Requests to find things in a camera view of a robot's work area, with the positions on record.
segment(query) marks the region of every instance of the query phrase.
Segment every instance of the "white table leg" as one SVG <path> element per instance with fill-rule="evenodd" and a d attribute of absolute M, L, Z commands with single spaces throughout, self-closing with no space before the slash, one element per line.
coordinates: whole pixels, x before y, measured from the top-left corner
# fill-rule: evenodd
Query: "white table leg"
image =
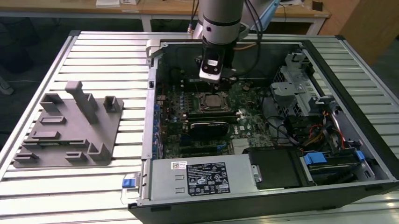
<path fill-rule="evenodd" d="M 153 32 L 151 19 L 153 19 L 151 15 L 142 15 L 142 23 L 143 23 L 145 32 Z"/>
<path fill-rule="evenodd" d="M 307 30 L 307 35 L 318 35 L 325 24 L 326 18 L 315 18 L 310 29 Z"/>

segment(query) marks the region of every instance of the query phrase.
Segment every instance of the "green circuit board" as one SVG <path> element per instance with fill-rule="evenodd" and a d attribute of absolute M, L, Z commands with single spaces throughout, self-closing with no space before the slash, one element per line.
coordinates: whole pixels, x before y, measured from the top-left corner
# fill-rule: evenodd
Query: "green circuit board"
<path fill-rule="evenodd" d="M 233 85 L 229 92 L 218 94 L 225 96 L 227 109 L 234 111 L 229 118 L 229 133 L 211 140 L 187 140 L 190 139 L 187 130 L 190 123 L 186 120 L 189 113 L 202 114 L 201 96 L 206 92 L 183 92 L 178 89 L 167 91 L 163 101 L 163 111 L 166 111 L 162 120 L 162 139 L 163 139 L 163 157 L 182 158 L 194 156 L 229 155 L 234 154 L 234 139 L 247 139 L 250 147 L 273 146 L 271 135 L 266 129 L 265 116 L 261 110 L 259 89 L 250 88 L 249 83 L 238 82 Z M 218 147 L 217 153 L 182 153 L 186 149 L 195 148 L 198 151 L 209 147 Z"/>

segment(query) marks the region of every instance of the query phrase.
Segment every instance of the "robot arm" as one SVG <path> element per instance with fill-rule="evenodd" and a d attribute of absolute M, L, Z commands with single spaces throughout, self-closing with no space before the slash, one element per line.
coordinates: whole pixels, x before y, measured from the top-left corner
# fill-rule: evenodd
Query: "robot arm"
<path fill-rule="evenodd" d="M 230 77 L 237 42 L 249 35 L 251 29 L 257 29 L 249 8 L 243 7 L 245 1 L 247 0 L 199 0 L 199 24 L 194 32 L 194 38 L 203 40 L 199 77 L 213 84 Z M 279 2 L 281 0 L 251 1 L 265 28 Z"/>

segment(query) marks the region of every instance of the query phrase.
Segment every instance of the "black floor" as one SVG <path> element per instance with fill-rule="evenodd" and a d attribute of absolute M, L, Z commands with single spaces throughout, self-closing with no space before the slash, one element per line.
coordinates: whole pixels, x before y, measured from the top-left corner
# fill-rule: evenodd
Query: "black floor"
<path fill-rule="evenodd" d="M 27 51 L 35 61 L 31 70 L 22 74 L 11 74 L 0 66 L 0 76 L 7 81 L 42 81 L 55 60 L 71 30 L 86 31 L 143 31 L 141 20 L 123 19 L 52 19 L 34 18 L 32 23 L 42 38 L 40 44 L 28 47 Z M 189 21 L 154 20 L 155 32 L 186 32 Z M 0 37 L 4 28 L 0 26 Z M 393 92 L 399 96 L 399 41 L 395 41 L 387 52 L 381 56 L 373 67 Z M 35 94 L 39 83 L 12 82 L 15 89 L 11 96 L 0 94 L 0 149 L 8 135 L 24 113 L 30 100 Z"/>

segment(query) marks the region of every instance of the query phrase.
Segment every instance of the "motherboard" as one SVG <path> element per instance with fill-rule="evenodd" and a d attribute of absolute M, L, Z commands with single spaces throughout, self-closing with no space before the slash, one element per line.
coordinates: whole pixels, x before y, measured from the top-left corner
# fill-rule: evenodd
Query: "motherboard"
<path fill-rule="evenodd" d="M 266 90 L 246 81 L 230 91 L 198 90 L 183 84 L 161 90 L 163 158 L 242 154 L 246 148 L 273 146 L 262 113 Z"/>

